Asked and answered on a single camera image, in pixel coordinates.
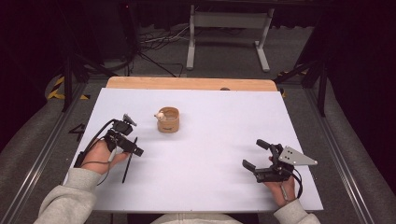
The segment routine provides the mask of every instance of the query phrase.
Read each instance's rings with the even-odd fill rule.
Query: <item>white tabletop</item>
[[[154,114],[173,106],[180,112],[177,133],[160,133]],[[242,166],[272,163],[262,139],[302,152],[283,99],[277,91],[183,91],[102,89],[77,154],[111,119],[127,113],[137,127],[128,139],[144,149],[115,166],[97,187],[94,210],[130,213],[261,212],[276,210],[264,184]],[[305,210],[323,209],[307,166],[300,201]]]

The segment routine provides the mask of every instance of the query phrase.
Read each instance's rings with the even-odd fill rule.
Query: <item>wooden table edge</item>
[[[146,90],[277,91],[270,79],[232,79],[200,77],[111,77],[107,88]]]

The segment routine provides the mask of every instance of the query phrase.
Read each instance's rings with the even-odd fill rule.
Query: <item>metal stand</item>
[[[195,26],[199,27],[230,27],[230,28],[250,28],[262,29],[262,38],[255,41],[255,48],[262,65],[262,71],[269,72],[270,67],[262,49],[265,38],[267,37],[273,18],[274,9],[268,10],[268,13],[220,13],[220,12],[200,12],[195,11],[191,6],[190,13],[190,43],[187,54],[186,68],[192,70],[194,67],[195,54]]]

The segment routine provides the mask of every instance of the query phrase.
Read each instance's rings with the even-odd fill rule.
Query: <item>gray sleeve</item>
[[[298,199],[281,207],[274,213],[281,224],[317,224],[320,223],[314,214],[305,212]]]
[[[35,224],[84,223],[95,205],[93,191],[100,177],[90,170],[71,168],[67,182],[54,188],[44,199]]]

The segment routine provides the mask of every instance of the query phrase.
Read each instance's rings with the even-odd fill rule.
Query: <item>person's hand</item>
[[[111,153],[107,148],[105,140],[97,140],[92,149],[85,156],[81,168],[95,171],[96,173],[103,175],[108,171],[108,169],[111,169],[111,167],[120,161],[124,161],[130,155],[130,153],[127,152],[119,153],[114,157],[113,161],[109,163],[108,158],[110,157],[110,154]]]
[[[294,201],[296,199],[296,194],[294,191],[294,178],[292,176],[287,181],[264,182],[264,185],[267,186],[269,190],[271,190],[274,200],[279,207],[283,207],[286,204],[288,204],[291,201]],[[282,186],[286,192],[286,195],[288,198],[287,200],[285,200],[285,197],[283,195]]]

